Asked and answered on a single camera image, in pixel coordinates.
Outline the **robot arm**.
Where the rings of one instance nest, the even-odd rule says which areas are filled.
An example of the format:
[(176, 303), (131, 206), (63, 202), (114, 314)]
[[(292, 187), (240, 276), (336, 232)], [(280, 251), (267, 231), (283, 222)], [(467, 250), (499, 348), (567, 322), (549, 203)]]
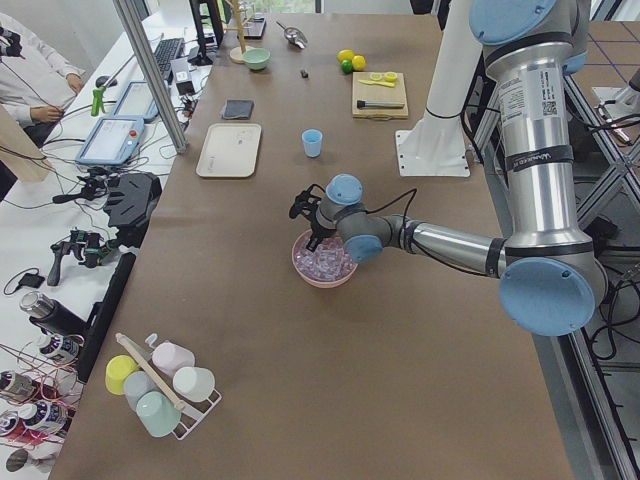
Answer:
[(498, 279), (503, 309), (534, 334), (558, 337), (586, 325), (606, 293), (607, 275), (578, 224), (564, 78), (585, 62), (589, 12), (586, 1), (452, 2), (424, 116), (397, 134), (403, 175), (459, 175), (461, 163), (444, 151), (483, 64), (500, 113), (507, 238), (403, 214), (378, 216), (362, 203), (361, 182), (340, 174), (320, 195), (300, 192), (290, 208), (291, 217), (310, 223), (308, 248), (338, 235), (359, 263), (387, 247), (422, 254)]

